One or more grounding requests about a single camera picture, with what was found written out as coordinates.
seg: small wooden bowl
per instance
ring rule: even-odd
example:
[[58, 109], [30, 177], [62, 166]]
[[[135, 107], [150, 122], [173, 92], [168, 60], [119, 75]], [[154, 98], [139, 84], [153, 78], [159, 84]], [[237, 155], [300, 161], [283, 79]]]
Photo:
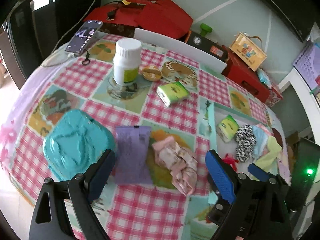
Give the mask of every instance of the small wooden bowl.
[[162, 72], [157, 68], [150, 66], [142, 70], [142, 76], [149, 81], [158, 81], [162, 78]]

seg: purple basket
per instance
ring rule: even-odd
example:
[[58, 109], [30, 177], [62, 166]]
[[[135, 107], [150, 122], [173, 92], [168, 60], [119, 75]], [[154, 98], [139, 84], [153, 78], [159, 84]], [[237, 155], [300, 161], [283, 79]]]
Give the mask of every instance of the purple basket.
[[320, 74], [320, 48], [308, 41], [293, 65], [313, 90], [317, 86], [316, 78]]

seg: bottle cap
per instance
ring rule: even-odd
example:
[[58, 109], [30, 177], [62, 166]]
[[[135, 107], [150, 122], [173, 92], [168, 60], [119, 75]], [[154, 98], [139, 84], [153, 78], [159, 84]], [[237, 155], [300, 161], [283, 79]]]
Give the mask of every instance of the bottle cap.
[[133, 38], [124, 38], [116, 42], [116, 54], [121, 57], [139, 57], [141, 55], [142, 44]]

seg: phone screen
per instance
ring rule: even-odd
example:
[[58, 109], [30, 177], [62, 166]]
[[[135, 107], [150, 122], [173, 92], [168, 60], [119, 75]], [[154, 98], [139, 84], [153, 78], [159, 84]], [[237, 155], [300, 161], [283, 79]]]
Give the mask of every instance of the phone screen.
[[99, 21], [86, 21], [81, 28], [76, 32], [75, 36], [71, 39], [67, 45], [65, 51], [81, 53], [89, 40], [93, 37], [97, 29], [102, 25]]

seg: red bag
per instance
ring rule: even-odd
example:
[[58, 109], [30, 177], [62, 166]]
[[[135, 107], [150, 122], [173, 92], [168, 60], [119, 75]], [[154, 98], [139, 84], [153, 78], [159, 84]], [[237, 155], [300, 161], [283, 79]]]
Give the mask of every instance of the red bag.
[[[95, 8], [85, 19], [106, 23], [140, 26], [142, 29], [179, 39], [185, 35], [192, 24], [192, 18], [171, 0], [126, 0], [132, 3], [108, 4]], [[108, 12], [116, 10], [114, 19], [108, 21]]]
[[171, 0], [126, 0], [145, 3], [135, 21], [143, 29], [179, 39], [188, 33], [192, 18]]
[[[83, 21], [98, 20], [105, 23], [123, 24], [138, 27], [135, 22], [136, 17], [142, 12], [144, 5], [136, 4], [107, 4], [95, 8]], [[113, 20], [108, 20], [108, 13], [116, 11]]]

